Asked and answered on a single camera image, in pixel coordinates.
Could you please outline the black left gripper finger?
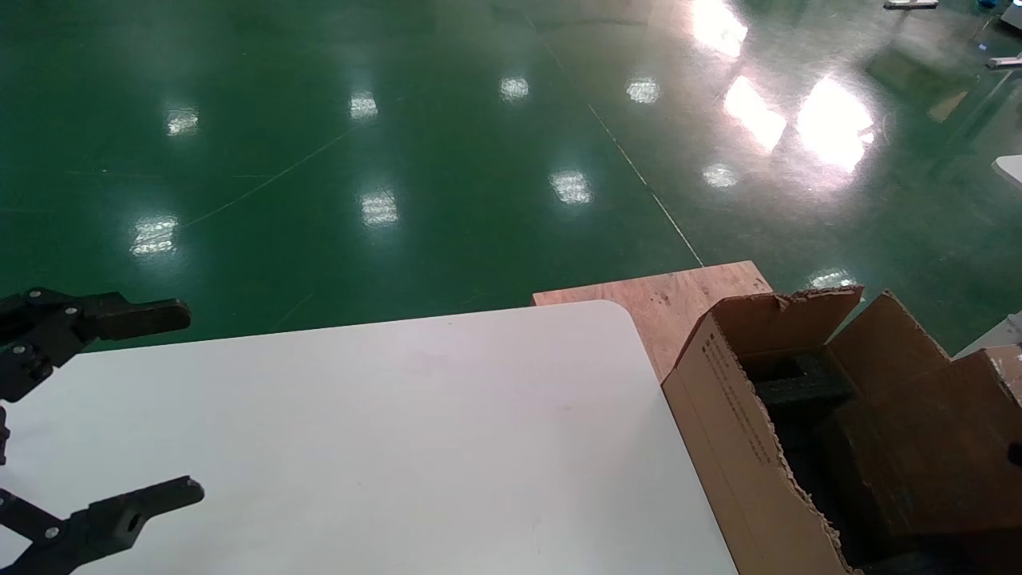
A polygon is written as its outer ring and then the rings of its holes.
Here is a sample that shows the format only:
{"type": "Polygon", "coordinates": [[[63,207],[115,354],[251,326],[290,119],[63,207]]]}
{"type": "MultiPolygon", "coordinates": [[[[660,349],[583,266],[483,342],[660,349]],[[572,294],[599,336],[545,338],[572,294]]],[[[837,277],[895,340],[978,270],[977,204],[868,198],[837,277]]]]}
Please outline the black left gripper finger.
{"type": "Polygon", "coordinates": [[[186,330],[191,312],[179,299],[130,303],[120,292],[77,297],[31,287],[2,299],[1,398],[18,402],[97,341],[186,330]]]}
{"type": "Polygon", "coordinates": [[[131,549],[147,521],[197,505],[205,491],[189,476],[92,502],[58,519],[4,489],[2,527],[29,540],[3,574],[72,574],[82,565],[131,549]]]}

